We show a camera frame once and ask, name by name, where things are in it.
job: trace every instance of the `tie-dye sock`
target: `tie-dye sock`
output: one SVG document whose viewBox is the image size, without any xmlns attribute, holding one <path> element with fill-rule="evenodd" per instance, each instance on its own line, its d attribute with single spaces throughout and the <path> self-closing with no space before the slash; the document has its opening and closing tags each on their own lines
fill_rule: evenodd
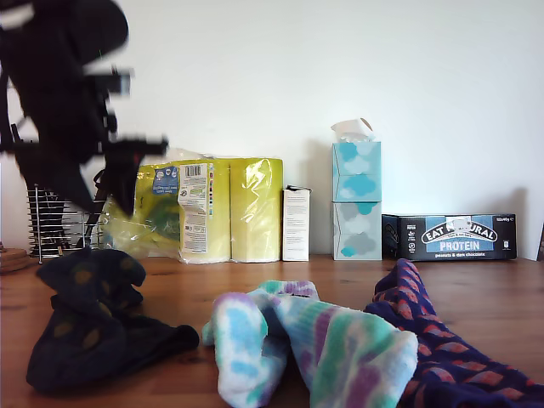
<svg viewBox="0 0 544 408">
<path fill-rule="evenodd" d="M 402 406 L 544 408 L 544 386 L 481 354 L 442 323 L 412 263 L 401 259 L 375 293 L 365 312 L 416 333 L 419 341 Z"/>
<path fill-rule="evenodd" d="M 395 407 L 417 365 L 417 340 L 371 314 L 319 300 L 311 282 L 270 281 L 216 300 L 202 331 L 218 389 L 236 408 L 265 406 L 289 349 L 312 407 Z"/>
</svg>

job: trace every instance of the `protein bar box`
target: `protein bar box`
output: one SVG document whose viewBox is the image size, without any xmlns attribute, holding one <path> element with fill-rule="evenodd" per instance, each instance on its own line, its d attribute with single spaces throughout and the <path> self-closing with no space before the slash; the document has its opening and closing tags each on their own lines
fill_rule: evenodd
<svg viewBox="0 0 544 408">
<path fill-rule="evenodd" d="M 516 216 L 383 215 L 382 252 L 412 261 L 515 259 Z"/>
</svg>

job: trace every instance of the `blue label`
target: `blue label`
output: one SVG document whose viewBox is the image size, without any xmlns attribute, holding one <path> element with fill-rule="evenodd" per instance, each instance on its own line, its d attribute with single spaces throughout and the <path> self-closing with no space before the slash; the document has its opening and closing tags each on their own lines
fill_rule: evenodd
<svg viewBox="0 0 544 408">
<path fill-rule="evenodd" d="M 470 221 L 465 229 L 456 232 L 448 225 L 446 217 L 426 217 L 427 231 L 422 241 L 427 252 L 493 251 L 497 237 L 493 230 L 493 217 L 475 215 L 467 219 Z"/>
<path fill-rule="evenodd" d="M 153 194 L 161 196 L 163 194 L 178 194 L 179 188 L 179 170 L 177 167 L 164 167 L 155 169 L 155 179 L 153 180 Z"/>
</svg>

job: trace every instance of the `polka dot sock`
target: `polka dot sock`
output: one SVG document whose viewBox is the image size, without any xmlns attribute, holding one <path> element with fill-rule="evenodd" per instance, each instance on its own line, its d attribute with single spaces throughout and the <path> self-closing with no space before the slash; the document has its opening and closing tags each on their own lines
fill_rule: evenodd
<svg viewBox="0 0 544 408">
<path fill-rule="evenodd" d="M 417 339 L 385 320 L 321 302 L 311 282 L 269 281 L 213 306 L 218 390 L 235 408 L 266 406 L 295 356 L 312 407 L 394 408 L 417 364 Z"/>
<path fill-rule="evenodd" d="M 142 285 L 145 270 L 124 252 L 83 249 L 46 263 L 37 275 L 57 292 L 26 375 L 38 391 L 126 375 L 198 346 L 192 327 L 129 311 L 143 300 L 133 285 Z"/>
</svg>

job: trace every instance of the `yellow toilet roll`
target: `yellow toilet roll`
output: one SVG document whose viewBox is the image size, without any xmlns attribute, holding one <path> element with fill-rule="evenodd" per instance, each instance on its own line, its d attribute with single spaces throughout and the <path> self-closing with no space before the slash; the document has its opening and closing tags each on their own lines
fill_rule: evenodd
<svg viewBox="0 0 544 408">
<path fill-rule="evenodd" d="M 283 162 L 252 158 L 230 161 L 232 260 L 280 260 Z"/>
<path fill-rule="evenodd" d="M 229 161 L 180 161 L 178 168 L 182 260 L 190 264 L 229 261 Z"/>
</svg>

